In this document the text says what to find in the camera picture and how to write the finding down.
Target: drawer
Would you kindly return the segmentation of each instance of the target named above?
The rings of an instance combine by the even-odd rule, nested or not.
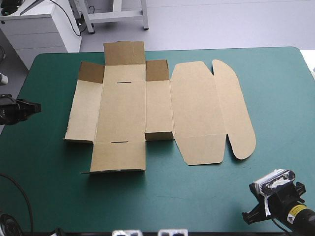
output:
[[[26,48],[48,48],[64,46],[59,33],[34,33],[8,35],[7,39],[15,50]]]
[[[0,21],[0,29],[8,35],[58,32],[51,17]]]
[[[18,49],[17,54],[21,58],[27,69],[31,68],[31,65],[35,57],[42,53],[66,53],[65,47],[52,47],[52,48],[31,48],[31,49]]]

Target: wire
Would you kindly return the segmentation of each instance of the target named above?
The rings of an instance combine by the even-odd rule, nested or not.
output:
[[[70,20],[70,18],[69,18],[69,16],[68,16],[68,14],[66,13],[66,11],[65,11],[58,3],[56,3],[55,1],[53,1],[53,0],[49,0],[49,1],[53,2],[53,3],[56,4],[58,7],[60,7],[60,9],[61,9],[61,10],[65,13],[65,15],[67,16],[67,18],[68,18],[68,20],[69,20],[69,22],[70,22],[70,25],[71,25],[71,27],[72,27],[72,30],[73,30],[73,32],[75,33],[75,35],[78,36],[78,37],[80,37],[80,36],[82,35],[82,32],[84,32],[84,31],[87,29],[87,27],[85,26],[84,30],[79,31],[80,34],[78,34],[78,33],[74,30],[73,24],[72,24],[72,22],[71,22],[71,20]],[[92,6],[89,6],[89,9],[90,9],[91,7],[93,7],[93,13],[94,13],[94,12],[95,12],[95,7],[92,5]]]
[[[67,18],[68,18],[68,20],[69,20],[69,22],[70,22],[70,25],[71,25],[71,27],[72,27],[72,30],[73,30],[73,32],[75,33],[75,35],[78,36],[78,37],[80,37],[80,36],[82,35],[82,33],[80,32],[80,34],[78,34],[78,33],[74,30],[73,24],[72,24],[72,22],[71,22],[71,20],[70,20],[70,18],[69,18],[69,16],[68,16],[68,14],[66,13],[66,11],[62,8],[62,6],[60,6],[58,3],[56,3],[56,2],[53,1],[53,0],[49,0],[49,1],[53,2],[53,3],[56,4],[58,7],[60,7],[60,9],[61,9],[61,10],[65,13],[65,15],[67,16]]]
[[[17,181],[15,181],[12,177],[7,176],[4,173],[0,173],[0,176],[10,180],[19,190],[20,192],[23,194],[23,197],[28,205],[28,209],[29,209],[29,215],[30,215],[30,225],[31,225],[31,236],[34,236],[34,223],[33,223],[33,213],[32,213],[32,208],[31,208],[31,204],[30,201],[26,195],[26,193],[24,192],[23,188],[19,185],[19,183]]]
[[[92,6],[89,6],[89,9],[93,7],[93,13],[95,12],[95,7],[92,5]]]
[[[274,222],[274,224],[279,228],[281,229],[282,231],[284,231],[285,233],[287,233],[287,235],[291,236],[291,234],[289,233],[288,230],[286,230],[285,228],[281,227],[276,221],[274,218],[271,218],[272,222]]]

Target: green tabletop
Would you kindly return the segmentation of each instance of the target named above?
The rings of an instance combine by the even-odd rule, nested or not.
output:
[[[188,166],[174,141],[147,142],[145,172],[80,174],[90,168],[93,146],[63,137],[80,61],[104,64],[104,54],[39,55],[19,98],[41,103],[42,113],[0,135],[0,172],[24,187],[36,231],[278,231],[269,221],[249,226],[241,216],[257,203],[248,185],[278,168],[294,170],[315,208],[315,82],[298,49],[151,51],[146,58],[167,59],[170,74],[180,62],[229,64],[255,129],[253,155],[238,161],[227,144],[221,164]],[[5,179],[0,186],[0,208],[28,231],[23,197]]]

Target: label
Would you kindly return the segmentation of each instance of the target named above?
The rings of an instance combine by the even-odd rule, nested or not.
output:
[[[293,224],[294,223],[294,219],[297,216],[298,213],[300,213],[300,211],[307,209],[307,207],[305,205],[296,205],[294,208],[292,208],[289,212],[289,214],[287,215],[286,220],[290,223]]]

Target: brown cardboard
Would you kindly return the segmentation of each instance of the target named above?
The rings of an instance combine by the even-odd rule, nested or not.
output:
[[[86,143],[94,141],[103,76],[103,65],[81,63],[65,140]]]
[[[237,75],[220,60],[213,60],[216,88],[220,99],[224,125],[238,159],[249,157],[255,150],[256,137],[247,111]]]
[[[104,47],[110,65],[104,71],[90,172],[145,170],[146,65],[139,63],[143,43]]]
[[[214,75],[201,62],[175,66],[172,109],[175,140],[188,165],[223,161],[229,136],[238,159],[249,157],[256,145],[238,78],[231,67],[213,61]]]
[[[106,65],[145,64],[143,42],[104,43]]]
[[[167,61],[147,61],[146,81],[146,141],[172,140],[173,115]]]
[[[145,141],[174,139],[188,165],[220,163],[226,136],[238,159],[255,134],[235,72],[214,60],[145,61],[143,42],[105,43],[105,69],[83,62],[65,139],[93,142],[91,173],[145,170]]]
[[[78,80],[103,83],[104,65],[83,61],[79,69]]]
[[[171,88],[175,140],[185,162],[223,161],[226,131],[208,67],[201,61],[177,64]]]
[[[146,81],[169,80],[167,60],[148,60],[146,70]]]

